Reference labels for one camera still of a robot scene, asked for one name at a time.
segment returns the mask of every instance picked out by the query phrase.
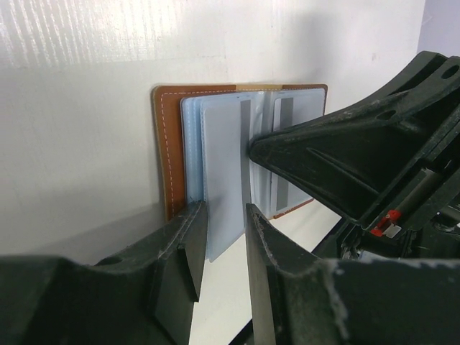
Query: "red component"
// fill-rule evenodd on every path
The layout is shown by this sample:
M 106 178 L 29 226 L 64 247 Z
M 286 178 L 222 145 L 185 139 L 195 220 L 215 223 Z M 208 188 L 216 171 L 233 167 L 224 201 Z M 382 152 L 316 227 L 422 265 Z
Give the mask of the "red component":
M 370 231 L 371 234 L 382 237 L 383 232 L 390 224 L 396 224 L 396 221 L 401 217 L 401 212 L 398 210 L 389 210 L 387 215 L 383 217 L 379 223 Z

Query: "screw hole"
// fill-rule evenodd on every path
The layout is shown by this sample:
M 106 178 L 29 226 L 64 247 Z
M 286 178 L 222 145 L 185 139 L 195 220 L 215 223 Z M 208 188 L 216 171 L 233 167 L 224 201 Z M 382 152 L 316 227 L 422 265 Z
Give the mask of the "screw hole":
M 100 262 L 98 262 L 96 266 L 115 265 L 122 261 L 123 259 L 121 257 L 106 257 L 105 259 L 102 259 Z
M 379 116 L 377 116 L 377 118 L 379 120 L 389 120 L 392 118 L 393 115 L 396 114 L 396 110 L 389 110 L 389 111 L 386 111 L 385 113 L 383 114 L 380 114 Z
M 449 79 L 451 76 L 453 76 L 455 73 L 457 73 L 457 71 L 459 70 L 459 66 L 458 65 L 455 65 L 455 66 L 452 66 L 450 67 L 448 70 L 446 70 L 443 75 L 441 76 L 441 78 L 443 79 Z

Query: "wallet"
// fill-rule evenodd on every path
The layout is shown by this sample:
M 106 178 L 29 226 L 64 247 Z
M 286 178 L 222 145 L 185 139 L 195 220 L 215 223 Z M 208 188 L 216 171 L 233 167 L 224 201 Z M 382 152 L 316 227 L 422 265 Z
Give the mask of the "wallet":
M 269 218 L 309 202 L 303 191 L 250 162 L 247 147 L 259 135 L 323 115 L 326 93 L 325 85 L 157 87 L 152 102 L 167 220 L 187 202 L 206 200 L 213 260 L 244 231 L 246 202 Z M 229 221 L 231 215 L 238 216 Z

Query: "white table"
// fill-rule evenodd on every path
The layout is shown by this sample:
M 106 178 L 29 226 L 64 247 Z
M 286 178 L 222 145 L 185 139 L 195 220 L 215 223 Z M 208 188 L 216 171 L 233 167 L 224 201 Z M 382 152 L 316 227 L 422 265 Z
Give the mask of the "white table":
M 414 56 L 420 0 L 0 2 L 0 253 L 94 263 L 163 219 L 150 91 L 159 83 L 327 83 L 327 111 Z M 312 249 L 337 217 L 276 221 Z M 192 344 L 250 319 L 244 238 L 206 263 Z

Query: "gray stripe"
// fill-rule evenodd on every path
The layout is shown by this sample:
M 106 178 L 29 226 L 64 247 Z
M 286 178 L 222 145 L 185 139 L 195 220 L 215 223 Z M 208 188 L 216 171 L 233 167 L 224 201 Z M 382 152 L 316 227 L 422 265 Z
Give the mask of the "gray stripe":
M 246 204 L 251 203 L 251 176 L 249 173 L 249 129 L 251 126 L 251 101 L 241 102 L 241 195 L 244 226 L 247 224 Z
M 288 128 L 293 125 L 294 98 L 281 99 L 280 107 L 280 129 Z M 289 182 L 278 176 L 278 187 L 276 194 L 277 211 L 288 207 Z

